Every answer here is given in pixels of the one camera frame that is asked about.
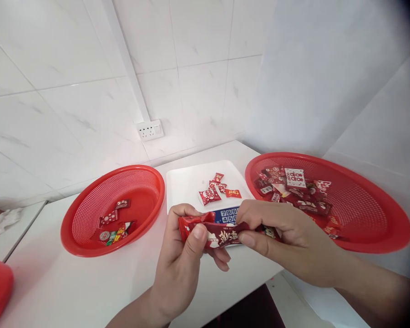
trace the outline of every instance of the white plastic tray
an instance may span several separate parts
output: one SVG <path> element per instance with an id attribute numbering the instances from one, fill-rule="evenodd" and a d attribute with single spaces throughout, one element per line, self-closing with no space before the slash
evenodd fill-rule
<path id="1" fill-rule="evenodd" d="M 216 172 L 224 174 L 222 183 L 227 184 L 228 189 L 238 189 L 242 198 L 227 198 L 225 194 L 219 192 L 222 200 L 203 206 L 199 191 L 209 188 L 209 181 L 214 178 Z M 199 212 L 204 213 L 240 206 L 245 199 L 254 199 L 254 197 L 244 177 L 231 161 L 222 160 L 167 172 L 167 213 L 173 205 L 180 203 L 191 204 Z"/>

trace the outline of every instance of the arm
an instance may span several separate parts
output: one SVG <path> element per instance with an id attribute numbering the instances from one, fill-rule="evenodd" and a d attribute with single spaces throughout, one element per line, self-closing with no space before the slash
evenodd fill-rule
<path id="1" fill-rule="evenodd" d="M 185 245 L 182 243 L 177 219 L 190 215 L 201 213 L 188 204 L 170 209 L 153 286 L 125 306 L 106 328 L 168 327 L 190 305 L 196 293 L 200 258 L 208 237 L 205 226 L 198 224 Z M 225 249 L 212 250 L 208 254 L 222 271 L 229 270 L 231 257 Z"/>
<path id="2" fill-rule="evenodd" d="M 245 200 L 237 223 L 282 231 L 283 243 L 254 231 L 240 241 L 318 287 L 333 287 L 371 326 L 400 320 L 410 300 L 410 279 L 365 262 L 339 248 L 304 212 L 283 203 Z"/>

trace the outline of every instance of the plastic basket rim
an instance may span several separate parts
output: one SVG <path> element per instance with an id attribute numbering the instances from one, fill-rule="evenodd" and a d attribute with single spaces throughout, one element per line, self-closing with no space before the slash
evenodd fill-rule
<path id="1" fill-rule="evenodd" d="M 81 205 L 82 201 L 89 195 L 90 192 L 92 192 L 98 185 L 100 185 L 102 182 L 105 180 L 113 177 L 114 175 L 117 175 L 122 172 L 126 171 L 132 171 L 132 170 L 145 170 L 148 172 L 151 172 L 154 174 L 159 182 L 160 188 L 159 188 L 159 197 L 158 200 L 150 213 L 150 215 L 146 218 L 146 220 L 141 224 L 141 226 L 136 229 L 133 233 L 128 235 L 126 238 L 123 240 L 111 245 L 110 247 L 101 247 L 97 249 L 87 249 L 79 246 L 78 243 L 74 240 L 72 237 L 71 233 L 71 227 L 72 227 L 72 222 L 74 218 L 74 214 L 76 213 L 77 209 Z M 61 225 L 61 242 L 64 248 L 71 254 L 76 255 L 76 256 L 81 256 L 81 257 L 95 257 L 95 256 L 102 256 L 105 254 L 112 253 L 113 251 L 125 246 L 126 244 L 129 244 L 135 240 L 137 240 L 139 237 L 142 236 L 142 232 L 144 232 L 146 229 L 151 226 L 154 221 L 157 218 L 157 215 L 161 209 L 162 203 L 164 201 L 165 197 L 165 183 L 164 183 L 164 178 L 162 175 L 159 173 L 158 170 L 151 166 L 147 165 L 128 165 L 124 166 L 121 168 L 118 168 L 116 170 L 113 170 L 109 173 L 106 173 L 105 175 L 101 176 L 98 178 L 96 181 L 91 183 L 89 186 L 87 186 L 73 201 L 71 206 L 68 208 L 67 213 L 64 216 L 64 219 L 62 221 Z"/>
<path id="2" fill-rule="evenodd" d="M 251 193 L 256 199 L 260 200 L 262 198 L 253 186 L 253 181 L 251 181 L 250 173 L 252 172 L 253 166 L 259 161 L 273 158 L 302 159 L 311 163 L 327 166 L 331 169 L 334 169 L 341 174 L 344 174 L 346 177 L 353 180 L 356 184 L 363 188 L 374 198 L 374 200 L 380 205 L 383 211 L 388 213 L 389 228 L 387 237 L 385 239 L 374 243 L 354 243 L 337 239 L 334 240 L 334 242 L 341 248 L 348 251 L 355 251 L 360 253 L 385 254 L 398 251 L 409 244 L 410 220 L 402 207 L 389 194 L 387 194 L 370 180 L 350 169 L 347 169 L 341 165 L 325 159 L 291 152 L 267 153 L 253 158 L 246 167 L 245 179 Z"/>

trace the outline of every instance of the outlet faceplate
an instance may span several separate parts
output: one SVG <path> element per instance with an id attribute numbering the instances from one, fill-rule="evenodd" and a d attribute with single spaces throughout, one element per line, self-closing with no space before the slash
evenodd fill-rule
<path id="1" fill-rule="evenodd" d="M 164 136 L 160 120 L 137 124 L 137 130 L 142 141 L 153 140 Z"/>

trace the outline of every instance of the red mesh basket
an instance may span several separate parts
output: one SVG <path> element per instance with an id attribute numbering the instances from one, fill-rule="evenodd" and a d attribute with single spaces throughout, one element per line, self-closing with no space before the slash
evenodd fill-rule
<path id="1" fill-rule="evenodd" d="M 355 172 L 324 159 L 296 153 L 269 153 L 250 161 L 246 182 L 256 199 L 262 199 L 253 182 L 268 166 L 304 169 L 307 179 L 331 181 L 327 201 L 332 214 L 343 225 L 342 236 L 334 240 L 340 247 L 363 253 L 389 253 L 405 247 L 410 241 L 410 221 L 403 209 L 381 188 Z M 309 214 L 324 228 L 326 219 Z"/>
<path id="2" fill-rule="evenodd" d="M 61 227 L 63 246 L 71 254 L 92 257 L 111 253 L 137 240 L 153 225 L 164 194 L 164 179 L 150 166 L 126 166 L 100 177 L 82 191 L 68 209 Z M 113 211 L 116 203 L 124 199 L 131 199 L 131 206 L 119 210 L 119 220 L 136 220 L 135 230 L 110 246 L 90 240 L 99 228 L 99 218 Z"/>

